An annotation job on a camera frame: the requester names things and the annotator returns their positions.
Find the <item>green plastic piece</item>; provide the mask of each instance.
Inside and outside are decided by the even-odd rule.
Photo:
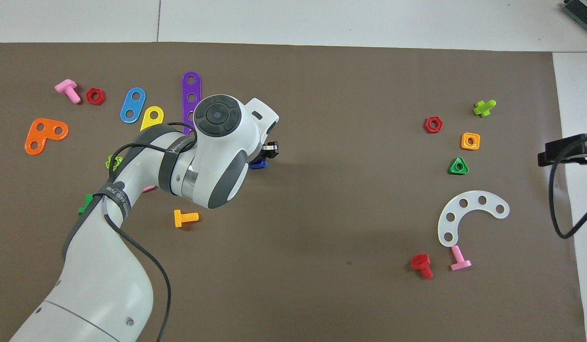
[[[82,215],[84,210],[87,209],[88,205],[91,204],[92,200],[93,200],[93,195],[91,193],[87,193],[87,196],[84,197],[84,206],[82,208],[78,209],[78,216]]]
[[[462,157],[458,157],[450,165],[449,173],[452,175],[466,175],[469,173],[469,167]]]
[[[479,101],[475,104],[475,109],[473,110],[473,112],[475,113],[475,115],[481,115],[481,117],[486,117],[490,115],[490,110],[494,108],[495,105],[495,100],[489,100],[487,103]]]
[[[107,161],[105,162],[105,169],[109,169],[109,162],[110,161],[111,161],[111,156],[109,156],[107,158]],[[115,171],[115,169],[118,167],[118,165],[120,165],[121,162],[122,162],[122,157],[115,158],[115,165],[112,167],[113,171]]]

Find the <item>green triangle nut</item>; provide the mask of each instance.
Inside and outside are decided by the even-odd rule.
[[[93,201],[93,195],[91,193],[87,193],[87,196],[84,197],[84,206],[78,208],[78,216],[82,215],[84,210],[87,209],[88,205],[91,204],[91,201]]]
[[[456,158],[448,170],[452,175],[466,175],[469,173],[469,167],[462,157]]]

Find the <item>black strap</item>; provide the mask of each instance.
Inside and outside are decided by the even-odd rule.
[[[131,212],[131,202],[128,200],[126,192],[118,188],[117,185],[112,182],[105,182],[105,184],[103,184],[94,195],[106,195],[109,199],[114,201],[122,212],[123,220],[128,217],[128,214]]]
[[[173,193],[171,191],[171,176],[173,175],[177,158],[185,147],[194,143],[196,143],[196,139],[193,136],[182,136],[176,139],[164,152],[163,161],[160,163],[158,171],[158,186],[161,189]]]

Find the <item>purple plastic bar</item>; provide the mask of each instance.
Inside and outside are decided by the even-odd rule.
[[[194,81],[190,84],[187,80],[191,77],[194,78]],[[181,115],[183,122],[192,126],[194,126],[192,113],[200,103],[200,100],[202,100],[201,89],[200,75],[198,75],[198,72],[188,71],[183,74],[183,77],[181,77]],[[194,101],[190,102],[188,100],[190,95],[194,95]],[[184,126],[183,134],[190,134],[190,129]]]

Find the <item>black cable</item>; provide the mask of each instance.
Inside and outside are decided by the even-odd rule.
[[[553,227],[556,229],[556,233],[560,238],[569,238],[570,236],[573,236],[574,233],[576,233],[580,229],[580,227],[587,221],[587,212],[585,212],[583,217],[581,217],[578,220],[578,222],[572,227],[572,229],[570,229],[570,231],[567,234],[562,234],[558,225],[558,218],[556,217],[556,208],[553,203],[553,180],[556,175],[556,168],[558,168],[558,165],[561,163],[561,161],[576,145],[580,145],[581,143],[585,142],[587,142],[587,137],[570,143],[563,150],[561,150],[561,152],[553,161],[553,165],[551,165],[551,172],[549,174],[549,211],[551,213],[551,221],[553,222]]]
[[[189,123],[180,123],[179,121],[175,122],[175,123],[167,123],[167,125],[169,126],[186,126],[187,128],[189,128],[190,130],[196,131],[194,129],[194,126],[190,125]]]
[[[115,225],[115,223],[113,223],[113,221],[109,218],[109,215],[108,214],[104,214],[104,218],[105,218],[105,221],[108,223],[108,225],[111,227],[111,229],[113,229],[120,236],[122,236],[122,238],[124,238],[131,245],[133,245],[135,248],[137,248],[139,251],[141,251],[141,253],[143,253],[145,256],[147,256],[148,258],[150,258],[150,260],[152,262],[154,262],[154,264],[156,265],[156,267],[158,267],[158,270],[160,270],[160,273],[163,274],[164,282],[167,284],[167,308],[166,308],[166,310],[164,312],[163,325],[160,328],[160,332],[158,333],[158,338],[156,338],[156,342],[160,342],[161,338],[163,337],[164,330],[167,327],[167,321],[169,320],[169,312],[171,310],[171,283],[169,282],[169,276],[167,275],[167,272],[164,270],[164,268],[160,264],[160,262],[158,262],[158,259],[156,259],[152,255],[152,253],[148,252],[139,243],[137,243],[135,240],[133,240],[133,238],[131,238],[125,232],[123,232],[120,228],[118,228],[118,226]]]
[[[127,143],[126,145],[122,145],[120,146],[119,149],[117,149],[112,155],[111,155],[111,159],[109,160],[109,167],[108,167],[108,171],[109,171],[109,177],[111,178],[112,175],[114,174],[114,169],[112,167],[112,163],[115,162],[115,158],[118,156],[118,154],[120,154],[120,152],[128,149],[129,147],[148,147],[150,149],[154,149],[154,150],[158,150],[160,152],[166,152],[165,149],[163,149],[162,147],[158,147],[158,146],[154,146],[154,145],[150,145],[149,143],[138,143],[138,142],[132,142],[132,143]]]
[[[198,134],[196,133],[196,128],[194,128],[194,126],[189,125],[187,123],[179,123],[179,122],[167,123],[167,125],[169,125],[169,126],[173,126],[173,125],[186,126],[187,128],[190,129],[190,132],[194,132],[194,143],[187,145],[184,149],[181,150],[181,153],[189,151],[190,149],[192,149],[192,147],[194,147],[194,145],[196,145],[196,141],[198,141]]]

